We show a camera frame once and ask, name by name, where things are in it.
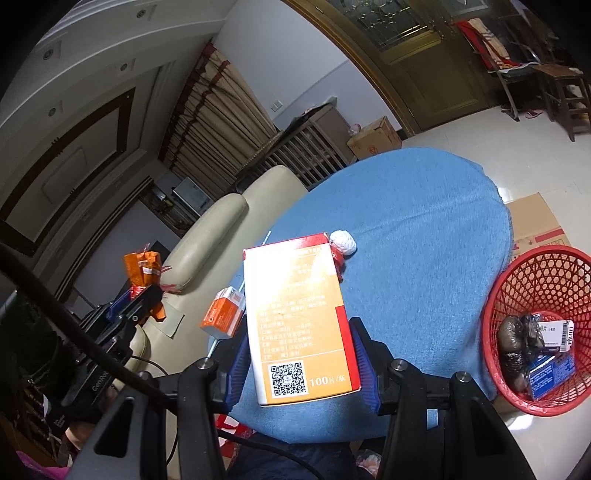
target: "red wire basket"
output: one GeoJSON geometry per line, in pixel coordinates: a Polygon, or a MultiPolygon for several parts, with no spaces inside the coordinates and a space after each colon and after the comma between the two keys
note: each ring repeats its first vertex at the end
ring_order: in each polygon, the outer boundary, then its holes
{"type": "Polygon", "coordinates": [[[539,417],[572,410],[591,394],[591,257],[572,247],[538,247],[511,262],[497,278],[482,316],[486,366],[498,391],[516,408],[539,417]],[[507,315],[541,313],[574,322],[575,374],[539,400],[514,393],[499,363],[496,333],[507,315]]]}

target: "orange box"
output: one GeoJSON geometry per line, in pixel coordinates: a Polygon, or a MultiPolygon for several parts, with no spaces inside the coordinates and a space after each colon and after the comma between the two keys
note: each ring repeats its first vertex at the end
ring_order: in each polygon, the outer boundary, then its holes
{"type": "Polygon", "coordinates": [[[328,235],[244,250],[248,339],[260,405],[359,390],[328,235]]]}
{"type": "Polygon", "coordinates": [[[214,338],[232,338],[244,314],[246,300],[234,287],[217,292],[209,310],[201,322],[201,329],[214,338]]]}

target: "orange snack package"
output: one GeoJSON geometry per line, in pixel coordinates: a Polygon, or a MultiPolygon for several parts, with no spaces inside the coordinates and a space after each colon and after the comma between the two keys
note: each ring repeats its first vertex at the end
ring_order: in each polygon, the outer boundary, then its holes
{"type": "MultiPolygon", "coordinates": [[[[160,285],[162,263],[160,254],[153,251],[127,254],[123,257],[127,276],[131,282],[131,299],[136,298],[149,285],[160,285]]],[[[152,317],[157,322],[166,318],[164,306],[158,303],[152,311],[152,317]]]]}

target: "wooden chair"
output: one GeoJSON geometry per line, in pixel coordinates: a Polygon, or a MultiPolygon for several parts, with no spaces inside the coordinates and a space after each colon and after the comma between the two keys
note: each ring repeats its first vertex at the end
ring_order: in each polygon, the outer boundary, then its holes
{"type": "Polygon", "coordinates": [[[558,109],[558,122],[568,132],[570,141],[574,142],[573,115],[579,115],[581,113],[589,115],[591,111],[589,85],[583,78],[583,73],[580,70],[572,70],[557,63],[537,65],[533,69],[538,72],[540,90],[544,97],[544,103],[550,121],[554,122],[556,119],[556,113],[554,111],[554,106],[556,105],[558,109]],[[568,85],[578,86],[581,90],[581,96],[573,96],[571,91],[567,89],[568,85]],[[572,103],[582,103],[583,106],[571,106],[572,103]]]}

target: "door frame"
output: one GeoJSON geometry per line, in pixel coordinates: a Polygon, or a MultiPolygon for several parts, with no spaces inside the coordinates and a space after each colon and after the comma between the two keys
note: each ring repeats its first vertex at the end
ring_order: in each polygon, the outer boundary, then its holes
{"type": "Polygon", "coordinates": [[[367,78],[396,116],[404,132],[412,137],[421,132],[417,121],[402,98],[369,56],[324,12],[307,0],[282,0],[320,30],[367,78]]]}

